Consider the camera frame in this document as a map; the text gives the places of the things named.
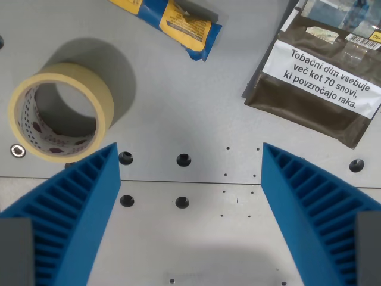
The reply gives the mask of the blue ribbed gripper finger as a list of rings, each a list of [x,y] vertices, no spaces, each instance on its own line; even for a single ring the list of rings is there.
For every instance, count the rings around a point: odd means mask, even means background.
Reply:
[[[355,217],[380,203],[268,143],[261,187],[304,285],[356,285]]]
[[[36,285],[86,285],[121,187],[117,144],[60,171],[1,212],[32,221]]]

